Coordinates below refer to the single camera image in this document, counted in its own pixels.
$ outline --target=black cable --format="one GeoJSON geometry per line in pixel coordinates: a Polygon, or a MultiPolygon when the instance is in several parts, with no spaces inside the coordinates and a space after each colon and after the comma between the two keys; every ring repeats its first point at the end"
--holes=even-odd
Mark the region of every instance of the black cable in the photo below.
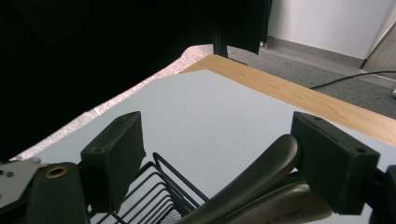
{"type": "Polygon", "coordinates": [[[338,82],[338,81],[345,80],[345,79],[352,78],[352,77],[360,77],[360,76],[371,75],[371,74],[380,74],[380,73],[396,73],[396,71],[379,71],[379,72],[361,73],[361,74],[352,75],[352,76],[349,76],[349,77],[342,77],[342,78],[336,79],[336,80],[331,81],[331,82],[327,82],[327,83],[320,84],[320,85],[317,85],[317,86],[314,86],[314,87],[310,87],[309,89],[313,90],[313,89],[317,89],[317,88],[320,88],[320,87],[328,86],[330,84],[333,84],[334,82],[338,82]]]}

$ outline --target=wooden table edge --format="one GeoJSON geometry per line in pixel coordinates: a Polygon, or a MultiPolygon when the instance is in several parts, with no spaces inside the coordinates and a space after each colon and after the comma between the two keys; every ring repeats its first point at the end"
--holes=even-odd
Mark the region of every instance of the wooden table edge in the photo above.
{"type": "Polygon", "coordinates": [[[396,147],[396,119],[310,90],[219,55],[209,55],[180,73],[203,69],[396,147]]]}

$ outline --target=wire basket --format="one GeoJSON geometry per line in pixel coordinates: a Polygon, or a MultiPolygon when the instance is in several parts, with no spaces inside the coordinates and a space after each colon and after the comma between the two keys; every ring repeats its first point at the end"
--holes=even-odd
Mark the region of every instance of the wire basket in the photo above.
{"type": "Polygon", "coordinates": [[[92,215],[91,223],[172,224],[207,202],[208,198],[158,153],[153,153],[153,159],[140,168],[120,211],[92,215]]]}

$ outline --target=black cloth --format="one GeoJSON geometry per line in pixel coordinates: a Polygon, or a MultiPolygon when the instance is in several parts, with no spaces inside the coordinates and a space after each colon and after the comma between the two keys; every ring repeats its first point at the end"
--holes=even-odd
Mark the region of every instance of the black cloth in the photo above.
{"type": "Polygon", "coordinates": [[[267,43],[268,23],[271,16],[273,0],[266,0],[264,4],[264,21],[262,23],[262,43],[267,43]]]}
{"type": "Polygon", "coordinates": [[[257,53],[264,0],[0,0],[0,160],[213,43],[257,53]]]}

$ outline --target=black rubber pad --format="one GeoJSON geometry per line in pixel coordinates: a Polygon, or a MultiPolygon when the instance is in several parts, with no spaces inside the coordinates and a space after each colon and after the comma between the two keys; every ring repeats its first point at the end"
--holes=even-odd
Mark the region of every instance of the black rubber pad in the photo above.
{"type": "Polygon", "coordinates": [[[81,151],[94,212],[120,210],[145,156],[140,112],[114,119],[81,151]]]}
{"type": "Polygon", "coordinates": [[[61,162],[39,169],[30,192],[26,220],[23,223],[89,223],[76,164],[61,162]]]}
{"type": "Polygon", "coordinates": [[[302,149],[297,169],[334,213],[360,215],[362,183],[375,173],[380,154],[325,119],[294,112],[290,133],[302,149]]]}
{"type": "Polygon", "coordinates": [[[393,223],[396,223],[396,165],[388,167],[385,173],[384,190],[388,200],[393,223]]]}

